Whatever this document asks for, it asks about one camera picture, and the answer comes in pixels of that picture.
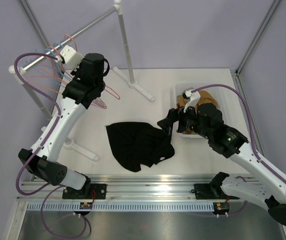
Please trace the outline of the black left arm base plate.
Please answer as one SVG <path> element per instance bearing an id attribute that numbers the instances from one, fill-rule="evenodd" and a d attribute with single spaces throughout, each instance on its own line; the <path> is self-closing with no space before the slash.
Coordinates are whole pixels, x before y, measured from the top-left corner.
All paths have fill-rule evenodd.
<path id="1" fill-rule="evenodd" d="M 81 190 L 67 187 L 63 190 L 64 200 L 104 200 L 106 198 L 107 185 L 104 183 L 91 183 Z"/>

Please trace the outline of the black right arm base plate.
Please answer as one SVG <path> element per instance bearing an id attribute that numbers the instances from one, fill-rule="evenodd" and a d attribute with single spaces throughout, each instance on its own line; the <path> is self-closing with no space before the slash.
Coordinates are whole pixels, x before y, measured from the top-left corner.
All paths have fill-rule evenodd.
<path id="1" fill-rule="evenodd" d="M 195 195 L 197 200 L 238 200 L 238 197 L 227 196 L 223 193 L 222 190 L 219 190 L 218 193 L 213 193 L 210 189 L 209 183 L 196 183 L 193 185 L 193 188 L 190 190 L 192 194 Z"/>

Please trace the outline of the brown tank top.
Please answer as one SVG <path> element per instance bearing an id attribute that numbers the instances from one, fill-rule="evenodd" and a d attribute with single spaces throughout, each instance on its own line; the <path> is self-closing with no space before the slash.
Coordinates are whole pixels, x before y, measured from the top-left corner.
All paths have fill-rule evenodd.
<path id="1" fill-rule="evenodd" d="M 223 126 L 222 112 L 217 108 L 217 101 L 207 91 L 198 91 L 201 95 L 199 102 L 196 105 L 196 114 L 198 116 L 198 134 L 182 134 L 182 135 L 199 135 L 202 137 L 209 137 Z M 177 107 L 183 110 L 186 105 L 186 99 L 182 95 L 177 98 Z"/>

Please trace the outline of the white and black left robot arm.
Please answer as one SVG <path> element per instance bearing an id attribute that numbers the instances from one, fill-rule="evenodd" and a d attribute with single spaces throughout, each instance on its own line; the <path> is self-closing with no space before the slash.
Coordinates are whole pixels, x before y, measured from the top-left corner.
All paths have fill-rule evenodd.
<path id="1" fill-rule="evenodd" d="M 80 199 L 90 195 L 91 180 L 82 173 L 69 169 L 57 162 L 60 151 L 78 119 L 89 108 L 93 100 L 105 89 L 103 78 L 110 66 L 100 53 L 88 53 L 72 62 L 77 54 L 61 54 L 50 58 L 61 60 L 72 69 L 72 80 L 65 86 L 60 103 L 56 103 L 56 114 L 46 130 L 31 146 L 21 149 L 18 158 L 22 169 L 46 181 L 48 185 L 65 186 L 73 189 Z"/>

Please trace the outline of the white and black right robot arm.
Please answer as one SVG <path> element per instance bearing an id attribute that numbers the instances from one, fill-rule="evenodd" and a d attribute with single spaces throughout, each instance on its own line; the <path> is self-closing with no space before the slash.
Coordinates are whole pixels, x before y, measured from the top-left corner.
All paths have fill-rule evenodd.
<path id="1" fill-rule="evenodd" d="M 257 153 L 241 132 L 226 125 L 215 105 L 171 108 L 157 124 L 170 135 L 175 122 L 179 133 L 190 130 L 207 139 L 216 153 L 243 167 L 261 184 L 253 185 L 220 172 L 211 181 L 209 190 L 213 197 L 229 195 L 243 199 L 265 209 L 274 220 L 286 226 L 286 174 Z"/>

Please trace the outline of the black tank top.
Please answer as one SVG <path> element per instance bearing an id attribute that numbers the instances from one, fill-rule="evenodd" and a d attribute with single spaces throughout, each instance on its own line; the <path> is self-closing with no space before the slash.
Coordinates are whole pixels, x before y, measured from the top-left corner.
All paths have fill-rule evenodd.
<path id="1" fill-rule="evenodd" d="M 126 170 L 139 172 L 175 155 L 171 136 L 144 122 L 117 122 L 106 126 L 111 152 Z"/>

